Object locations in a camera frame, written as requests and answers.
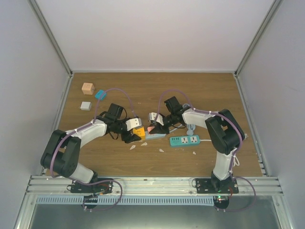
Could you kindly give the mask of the blue square plug adapter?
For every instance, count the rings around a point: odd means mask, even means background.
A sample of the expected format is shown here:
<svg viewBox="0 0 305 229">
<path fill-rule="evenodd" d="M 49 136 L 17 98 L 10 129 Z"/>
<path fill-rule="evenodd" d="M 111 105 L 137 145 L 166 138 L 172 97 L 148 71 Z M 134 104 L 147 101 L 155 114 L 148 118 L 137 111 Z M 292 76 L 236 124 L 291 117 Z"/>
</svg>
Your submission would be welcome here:
<svg viewBox="0 0 305 229">
<path fill-rule="evenodd" d="M 107 93 L 104 90 L 99 90 L 96 95 L 95 98 L 96 99 L 100 99 L 103 100 L 106 97 Z"/>
</svg>

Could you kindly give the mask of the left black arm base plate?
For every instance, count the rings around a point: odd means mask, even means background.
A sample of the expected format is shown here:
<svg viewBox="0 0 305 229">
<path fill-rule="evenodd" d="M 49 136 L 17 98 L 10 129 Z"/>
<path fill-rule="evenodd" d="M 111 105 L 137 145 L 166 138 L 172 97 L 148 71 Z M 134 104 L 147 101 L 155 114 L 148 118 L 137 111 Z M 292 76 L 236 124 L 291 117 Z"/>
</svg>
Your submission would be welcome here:
<svg viewBox="0 0 305 229">
<path fill-rule="evenodd" d="M 67 186 L 67 190 L 71 193 L 83 193 L 93 195 L 104 195 L 112 193 L 113 179 L 112 178 L 93 178 L 90 183 L 98 182 L 95 185 L 84 185 L 74 182 Z"/>
</svg>

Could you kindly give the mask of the light blue power strip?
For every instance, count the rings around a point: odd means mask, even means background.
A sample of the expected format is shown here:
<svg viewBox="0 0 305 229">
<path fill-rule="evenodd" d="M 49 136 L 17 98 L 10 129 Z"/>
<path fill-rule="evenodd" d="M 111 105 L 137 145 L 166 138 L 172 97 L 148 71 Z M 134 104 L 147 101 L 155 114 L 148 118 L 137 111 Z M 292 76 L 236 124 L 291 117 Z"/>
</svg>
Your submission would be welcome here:
<svg viewBox="0 0 305 229">
<path fill-rule="evenodd" d="M 145 140 L 154 140 L 165 137 L 166 134 L 146 134 Z"/>
</svg>

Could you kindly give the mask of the peach cube plug adapter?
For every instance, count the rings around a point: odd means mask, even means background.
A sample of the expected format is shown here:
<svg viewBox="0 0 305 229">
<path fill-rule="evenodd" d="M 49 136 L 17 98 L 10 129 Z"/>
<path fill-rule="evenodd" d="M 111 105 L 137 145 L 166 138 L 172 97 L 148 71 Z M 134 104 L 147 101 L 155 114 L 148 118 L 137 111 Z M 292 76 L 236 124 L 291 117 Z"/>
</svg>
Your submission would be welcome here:
<svg viewBox="0 0 305 229">
<path fill-rule="evenodd" d="M 95 87 L 93 83 L 83 83 L 81 90 L 84 95 L 93 95 Z"/>
</svg>

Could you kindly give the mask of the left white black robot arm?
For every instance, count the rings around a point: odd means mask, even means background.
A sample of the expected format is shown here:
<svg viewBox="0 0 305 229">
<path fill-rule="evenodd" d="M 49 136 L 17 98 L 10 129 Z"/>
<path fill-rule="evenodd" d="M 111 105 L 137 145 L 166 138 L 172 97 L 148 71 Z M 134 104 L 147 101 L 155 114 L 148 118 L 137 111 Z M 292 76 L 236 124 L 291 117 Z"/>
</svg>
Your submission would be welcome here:
<svg viewBox="0 0 305 229">
<path fill-rule="evenodd" d="M 100 113 L 83 126 L 68 131 L 53 131 L 42 154 L 41 165 L 49 169 L 52 175 L 81 182 L 88 193 L 96 191 L 98 180 L 93 178 L 94 171 L 79 163 L 80 149 L 105 135 L 113 137 L 113 134 L 117 134 L 126 144 L 141 140 L 132 132 L 142 127 L 141 119 L 138 116 L 121 119 L 124 110 L 124 107 L 112 103 L 108 111 Z"/>
</svg>

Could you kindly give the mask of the pink small plug charger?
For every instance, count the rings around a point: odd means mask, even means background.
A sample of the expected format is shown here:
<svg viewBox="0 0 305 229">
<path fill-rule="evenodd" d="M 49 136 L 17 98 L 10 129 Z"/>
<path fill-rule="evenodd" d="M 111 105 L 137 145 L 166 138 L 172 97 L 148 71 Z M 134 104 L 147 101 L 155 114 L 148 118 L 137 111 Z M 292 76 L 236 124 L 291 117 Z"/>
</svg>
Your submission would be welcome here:
<svg viewBox="0 0 305 229">
<path fill-rule="evenodd" d="M 147 127 L 148 133 L 151 132 L 153 129 L 154 129 L 154 126 L 149 126 L 149 127 Z"/>
</svg>

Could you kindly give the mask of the yellow cube socket adapter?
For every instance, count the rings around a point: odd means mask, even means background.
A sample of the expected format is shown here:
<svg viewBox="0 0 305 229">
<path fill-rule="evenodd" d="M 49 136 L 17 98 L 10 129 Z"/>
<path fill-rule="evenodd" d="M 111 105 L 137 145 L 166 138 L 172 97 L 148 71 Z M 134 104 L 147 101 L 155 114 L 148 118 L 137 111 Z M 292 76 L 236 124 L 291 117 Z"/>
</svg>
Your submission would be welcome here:
<svg viewBox="0 0 305 229">
<path fill-rule="evenodd" d="M 145 140 L 145 129 L 144 127 L 134 128 L 133 133 L 136 134 L 141 140 Z"/>
</svg>

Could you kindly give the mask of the white 66W USB charger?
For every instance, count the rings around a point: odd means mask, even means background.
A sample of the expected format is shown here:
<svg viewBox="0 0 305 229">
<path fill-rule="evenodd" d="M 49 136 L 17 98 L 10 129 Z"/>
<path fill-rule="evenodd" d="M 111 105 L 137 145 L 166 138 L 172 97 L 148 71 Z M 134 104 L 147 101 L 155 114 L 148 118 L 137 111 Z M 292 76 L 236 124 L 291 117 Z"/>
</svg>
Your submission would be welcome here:
<svg viewBox="0 0 305 229">
<path fill-rule="evenodd" d="M 91 102 L 82 102 L 80 105 L 80 109 L 82 111 L 90 111 L 92 108 L 92 103 Z"/>
</svg>

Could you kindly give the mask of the teal power strip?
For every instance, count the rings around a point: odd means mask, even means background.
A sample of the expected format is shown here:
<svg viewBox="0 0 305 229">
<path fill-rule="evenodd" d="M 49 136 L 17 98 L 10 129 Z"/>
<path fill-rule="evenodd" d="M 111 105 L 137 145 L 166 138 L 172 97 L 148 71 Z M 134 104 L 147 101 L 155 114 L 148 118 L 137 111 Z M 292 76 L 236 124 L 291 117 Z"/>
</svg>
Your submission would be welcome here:
<svg viewBox="0 0 305 229">
<path fill-rule="evenodd" d="M 200 144 L 198 135 L 192 136 L 173 136 L 169 138 L 171 147 L 196 146 Z"/>
</svg>

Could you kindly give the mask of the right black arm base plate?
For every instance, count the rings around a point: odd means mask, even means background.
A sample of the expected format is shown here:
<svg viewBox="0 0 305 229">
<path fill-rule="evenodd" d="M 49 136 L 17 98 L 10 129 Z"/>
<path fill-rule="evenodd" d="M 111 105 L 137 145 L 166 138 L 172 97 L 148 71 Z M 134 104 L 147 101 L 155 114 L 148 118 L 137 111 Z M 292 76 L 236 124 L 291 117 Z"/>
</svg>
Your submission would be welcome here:
<svg viewBox="0 0 305 229">
<path fill-rule="evenodd" d="M 231 178 L 219 181 L 216 178 L 195 178 L 192 186 L 196 188 L 198 194 L 238 194 L 239 188 L 237 181 Z"/>
</svg>

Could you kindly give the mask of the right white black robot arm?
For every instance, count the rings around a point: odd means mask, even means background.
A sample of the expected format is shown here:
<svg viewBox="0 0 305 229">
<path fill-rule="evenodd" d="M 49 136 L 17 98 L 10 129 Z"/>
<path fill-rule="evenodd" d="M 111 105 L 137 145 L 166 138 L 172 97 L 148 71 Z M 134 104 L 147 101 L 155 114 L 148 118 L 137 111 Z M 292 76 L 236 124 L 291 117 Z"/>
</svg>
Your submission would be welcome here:
<svg viewBox="0 0 305 229">
<path fill-rule="evenodd" d="M 183 106 L 175 96 L 164 103 L 170 114 L 149 113 L 151 124 L 148 133 L 169 134 L 169 128 L 176 124 L 207 129 L 216 150 L 216 162 L 211 173 L 211 188 L 216 193 L 224 192 L 233 183 L 233 167 L 239 164 L 235 155 L 245 138 L 232 113 L 227 109 L 213 112 L 199 110 L 192 105 Z"/>
</svg>

